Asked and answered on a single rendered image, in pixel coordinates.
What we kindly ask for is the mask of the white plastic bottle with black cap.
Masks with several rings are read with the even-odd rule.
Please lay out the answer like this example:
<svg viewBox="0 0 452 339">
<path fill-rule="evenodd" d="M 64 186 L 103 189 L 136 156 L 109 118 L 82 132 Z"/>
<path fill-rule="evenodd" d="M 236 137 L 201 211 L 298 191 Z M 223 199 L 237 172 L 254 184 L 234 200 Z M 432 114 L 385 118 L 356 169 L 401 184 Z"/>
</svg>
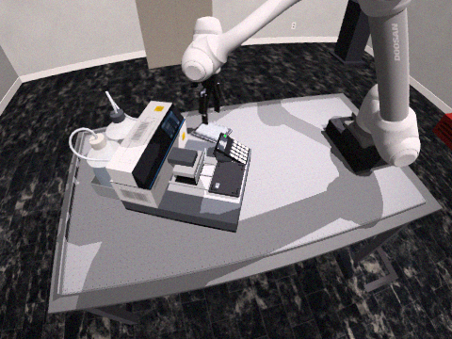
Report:
<svg viewBox="0 0 452 339">
<path fill-rule="evenodd" d="M 114 110 L 110 112 L 112 122 L 107 126 L 105 133 L 108 140 L 121 144 L 136 121 L 125 118 L 122 109 L 117 109 L 117 111 L 117 114 Z"/>
</svg>

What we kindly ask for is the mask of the white flexible hose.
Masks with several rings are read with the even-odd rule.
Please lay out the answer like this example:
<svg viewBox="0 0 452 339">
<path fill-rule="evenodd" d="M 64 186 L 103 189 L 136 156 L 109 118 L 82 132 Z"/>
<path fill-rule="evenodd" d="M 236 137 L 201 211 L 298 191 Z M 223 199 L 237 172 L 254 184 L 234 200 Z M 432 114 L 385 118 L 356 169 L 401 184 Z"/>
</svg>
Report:
<svg viewBox="0 0 452 339">
<path fill-rule="evenodd" d="M 110 97 L 108 91 L 106 91 L 105 93 L 106 93 L 106 95 L 107 95 L 107 97 L 108 97 L 110 103 L 112 104 L 112 106 L 113 106 L 113 108 L 114 108 L 115 114 L 117 114 L 117 113 L 118 113 L 117 109 L 119 109 L 118 106 L 117 106 L 115 103 L 113 103 L 114 101 L 113 101 L 112 98 Z M 116 109 L 116 108 L 117 108 L 117 109 Z M 124 115 L 125 115 L 125 117 L 128 118 L 128 119 L 137 121 L 137 118 L 130 117 L 130 116 L 126 115 L 125 113 L 124 113 Z"/>
</svg>

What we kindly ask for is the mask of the white plastic bottle with cream cap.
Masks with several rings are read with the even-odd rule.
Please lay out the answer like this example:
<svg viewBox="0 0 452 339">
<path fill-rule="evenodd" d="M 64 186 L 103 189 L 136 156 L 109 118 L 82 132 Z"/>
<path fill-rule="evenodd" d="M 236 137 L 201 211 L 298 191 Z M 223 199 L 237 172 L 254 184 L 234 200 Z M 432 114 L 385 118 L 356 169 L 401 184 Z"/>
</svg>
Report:
<svg viewBox="0 0 452 339">
<path fill-rule="evenodd" d="M 96 134 L 96 136 L 97 139 L 95 139 L 94 136 L 92 136 L 89 139 L 89 143 L 92 149 L 89 151 L 87 157 L 97 159 L 111 159 L 114 153 L 118 150 L 120 144 L 112 140 L 106 141 L 103 134 Z M 105 168 L 108 162 L 89 161 L 89 160 L 87 160 L 87 162 L 92 171 L 94 172 L 95 176 L 97 177 L 98 181 L 100 182 L 100 184 L 102 186 L 108 186 L 113 188 L 113 186 L 110 183 L 111 177 Z"/>
</svg>

